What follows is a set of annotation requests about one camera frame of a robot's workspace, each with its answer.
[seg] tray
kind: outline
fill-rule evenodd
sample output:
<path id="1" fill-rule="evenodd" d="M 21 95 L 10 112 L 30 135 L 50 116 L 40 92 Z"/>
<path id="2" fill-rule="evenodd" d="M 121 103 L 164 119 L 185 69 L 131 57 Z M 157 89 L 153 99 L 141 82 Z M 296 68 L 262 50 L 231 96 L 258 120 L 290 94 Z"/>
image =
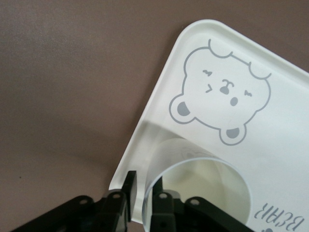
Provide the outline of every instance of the tray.
<path id="1" fill-rule="evenodd" d="M 110 189 L 137 171 L 141 223 L 153 151 L 184 138 L 241 172 L 252 198 L 247 226 L 309 231 L 308 115 L 307 72 L 218 21 L 197 21 L 179 35 Z"/>

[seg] bear cartoon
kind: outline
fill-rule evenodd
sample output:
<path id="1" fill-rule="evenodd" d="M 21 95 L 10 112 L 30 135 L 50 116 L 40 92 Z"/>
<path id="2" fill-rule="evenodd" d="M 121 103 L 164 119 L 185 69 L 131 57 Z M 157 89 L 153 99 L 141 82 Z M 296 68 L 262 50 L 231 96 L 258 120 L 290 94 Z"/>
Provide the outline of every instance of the bear cartoon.
<path id="1" fill-rule="evenodd" d="M 242 142 L 247 123 L 269 102 L 271 73 L 254 74 L 252 63 L 233 52 L 215 53 L 211 39 L 187 56 L 183 69 L 182 92 L 169 104 L 172 119 L 180 124 L 196 120 L 216 129 L 225 145 Z"/>

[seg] bear nose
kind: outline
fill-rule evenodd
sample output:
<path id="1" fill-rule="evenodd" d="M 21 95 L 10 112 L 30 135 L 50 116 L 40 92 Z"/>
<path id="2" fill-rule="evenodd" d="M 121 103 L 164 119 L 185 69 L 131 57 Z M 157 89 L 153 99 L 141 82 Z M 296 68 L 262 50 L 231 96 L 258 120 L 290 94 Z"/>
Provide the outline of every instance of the bear nose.
<path id="1" fill-rule="evenodd" d="M 229 94 L 229 90 L 228 90 L 228 87 L 227 86 L 223 86 L 220 88 L 220 92 L 224 93 L 224 94 Z"/>
<path id="2" fill-rule="evenodd" d="M 231 85 L 232 87 L 234 87 L 233 82 L 230 82 L 229 80 L 223 79 L 222 82 L 226 82 L 226 86 L 223 86 L 220 88 L 220 92 L 224 93 L 224 94 L 229 94 L 229 89 L 228 86 Z"/>

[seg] bear eye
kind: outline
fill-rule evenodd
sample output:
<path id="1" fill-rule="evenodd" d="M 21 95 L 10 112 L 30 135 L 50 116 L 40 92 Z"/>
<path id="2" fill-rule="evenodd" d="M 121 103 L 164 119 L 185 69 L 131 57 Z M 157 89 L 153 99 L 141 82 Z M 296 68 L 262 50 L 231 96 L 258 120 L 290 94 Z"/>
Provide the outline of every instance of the bear eye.
<path id="1" fill-rule="evenodd" d="M 203 73 L 205 73 L 207 76 L 210 76 L 212 74 L 212 72 L 207 71 L 207 70 L 203 70 Z"/>
<path id="2" fill-rule="evenodd" d="M 249 93 L 248 91 L 245 90 L 245 96 L 246 95 L 252 97 L 252 93 Z"/>

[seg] bear ear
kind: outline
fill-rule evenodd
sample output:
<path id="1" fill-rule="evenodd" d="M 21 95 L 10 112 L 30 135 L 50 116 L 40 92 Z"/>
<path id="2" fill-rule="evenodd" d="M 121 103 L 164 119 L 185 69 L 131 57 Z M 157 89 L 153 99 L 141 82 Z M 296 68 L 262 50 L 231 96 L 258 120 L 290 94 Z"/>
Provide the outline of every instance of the bear ear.
<path id="1" fill-rule="evenodd" d="M 170 102 L 169 113 L 172 119 L 174 119 L 174 121 L 181 124 L 186 124 L 194 120 L 194 116 L 192 116 L 192 113 L 190 112 L 184 101 L 183 94 L 176 96 Z"/>
<path id="2" fill-rule="evenodd" d="M 233 51 L 217 40 L 208 40 L 208 49 L 211 53 L 219 58 L 228 58 L 233 54 Z"/>
<path id="3" fill-rule="evenodd" d="M 261 64 L 255 63 L 252 64 L 252 62 L 249 62 L 248 64 L 249 72 L 250 74 L 259 80 L 266 80 L 271 76 L 271 73 L 269 70 L 266 70 Z"/>
<path id="4" fill-rule="evenodd" d="M 219 136 L 225 145 L 237 145 L 244 140 L 247 133 L 245 125 L 234 129 L 220 129 Z"/>

